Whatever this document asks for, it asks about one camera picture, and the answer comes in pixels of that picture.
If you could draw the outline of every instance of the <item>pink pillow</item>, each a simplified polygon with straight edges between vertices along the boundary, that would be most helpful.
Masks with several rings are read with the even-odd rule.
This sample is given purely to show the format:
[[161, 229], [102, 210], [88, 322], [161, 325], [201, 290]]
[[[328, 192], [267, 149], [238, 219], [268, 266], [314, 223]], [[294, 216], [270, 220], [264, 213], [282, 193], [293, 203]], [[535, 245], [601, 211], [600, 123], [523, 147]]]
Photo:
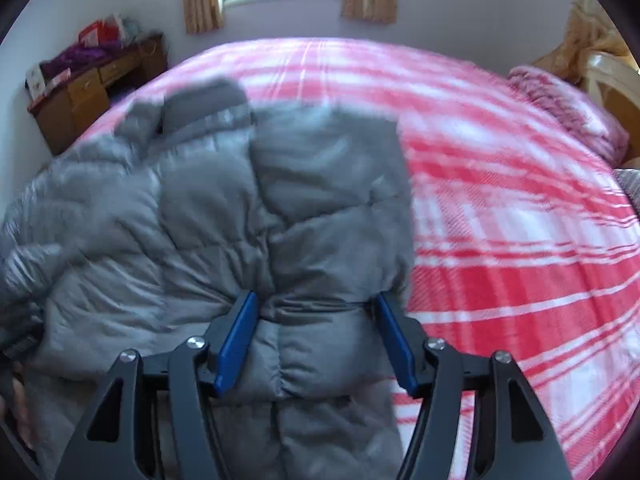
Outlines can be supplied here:
[[517, 66], [511, 70], [509, 82], [533, 104], [553, 115], [575, 139], [601, 156], [612, 168], [620, 164], [628, 147], [629, 134], [587, 94], [532, 66]]

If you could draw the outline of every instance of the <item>silver screw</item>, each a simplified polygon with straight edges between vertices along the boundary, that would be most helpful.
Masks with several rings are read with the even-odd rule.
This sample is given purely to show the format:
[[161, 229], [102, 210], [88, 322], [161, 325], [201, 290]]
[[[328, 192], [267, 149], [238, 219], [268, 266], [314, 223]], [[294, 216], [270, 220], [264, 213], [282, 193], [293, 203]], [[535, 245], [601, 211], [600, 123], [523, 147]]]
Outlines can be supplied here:
[[124, 352], [120, 353], [120, 360], [123, 363], [130, 363], [132, 361], [135, 361], [137, 357], [137, 352], [135, 350], [125, 350]]
[[427, 340], [427, 346], [431, 348], [431, 350], [444, 350], [446, 345], [447, 342], [441, 337], [430, 337]]
[[495, 353], [495, 360], [499, 363], [502, 363], [503, 365], [508, 365], [512, 361], [512, 359], [513, 358], [511, 357], [511, 354], [504, 350], [498, 350]]
[[204, 346], [204, 339], [200, 336], [194, 336], [187, 339], [187, 346], [194, 350], [199, 350]]

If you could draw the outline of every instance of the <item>red and white plaid blanket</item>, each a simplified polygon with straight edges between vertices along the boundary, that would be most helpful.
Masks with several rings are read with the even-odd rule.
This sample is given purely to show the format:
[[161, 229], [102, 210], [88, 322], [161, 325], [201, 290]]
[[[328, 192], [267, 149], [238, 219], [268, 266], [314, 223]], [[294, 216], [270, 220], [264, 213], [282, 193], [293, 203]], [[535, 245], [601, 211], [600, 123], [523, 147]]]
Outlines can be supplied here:
[[[414, 189], [412, 315], [460, 351], [511, 351], [575, 478], [596, 471], [640, 399], [640, 223], [610, 168], [498, 76], [365, 41], [216, 47], [84, 137], [112, 131], [132, 99], [220, 75], [254, 102], [332, 102], [399, 120]], [[394, 391], [407, 446], [419, 405]], [[464, 477], [472, 405], [463, 399], [452, 478]]]

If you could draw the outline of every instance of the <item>purple fabric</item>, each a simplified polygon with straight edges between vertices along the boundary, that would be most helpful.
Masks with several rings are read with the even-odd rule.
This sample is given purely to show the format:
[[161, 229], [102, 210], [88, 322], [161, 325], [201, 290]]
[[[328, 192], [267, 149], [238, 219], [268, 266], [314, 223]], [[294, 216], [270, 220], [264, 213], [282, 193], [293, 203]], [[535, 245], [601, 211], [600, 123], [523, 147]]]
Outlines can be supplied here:
[[67, 68], [71, 69], [72, 74], [80, 72], [87, 66], [90, 66], [121, 49], [122, 46], [119, 41], [112, 41], [98, 47], [86, 47], [81, 43], [75, 43], [54, 59], [42, 62], [40, 64], [40, 69], [42, 70], [44, 79], [48, 81], [53, 79], [59, 73], [64, 72]]

